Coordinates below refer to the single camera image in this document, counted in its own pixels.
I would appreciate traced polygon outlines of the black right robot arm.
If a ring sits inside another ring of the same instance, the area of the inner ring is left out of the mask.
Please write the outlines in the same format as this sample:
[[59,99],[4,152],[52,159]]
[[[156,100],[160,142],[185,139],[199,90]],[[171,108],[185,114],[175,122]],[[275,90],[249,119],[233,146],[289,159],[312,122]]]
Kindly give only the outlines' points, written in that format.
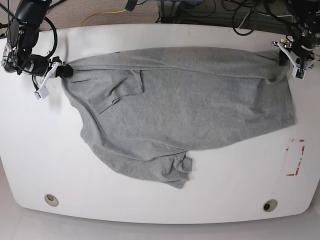
[[[53,57],[58,46],[58,33],[54,24],[46,17],[51,3],[50,0],[21,0],[15,14],[8,17],[7,44],[1,61],[6,72],[42,77],[53,69],[54,64],[58,64],[53,72],[55,78],[73,76],[74,70],[70,65],[59,57]],[[54,40],[52,50],[45,56],[32,53],[43,22],[50,25]]]

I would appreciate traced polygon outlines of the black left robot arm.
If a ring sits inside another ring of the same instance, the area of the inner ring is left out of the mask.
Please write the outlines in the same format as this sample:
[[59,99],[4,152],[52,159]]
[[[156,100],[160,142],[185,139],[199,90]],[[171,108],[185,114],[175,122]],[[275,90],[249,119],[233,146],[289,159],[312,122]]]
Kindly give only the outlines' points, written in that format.
[[294,18],[294,22],[273,14],[270,9],[272,4],[270,0],[263,0],[262,3],[268,16],[287,27],[292,41],[284,52],[294,53],[297,56],[298,68],[309,68],[318,61],[320,57],[314,53],[314,49],[320,46],[320,2],[318,0],[285,0],[284,4]]

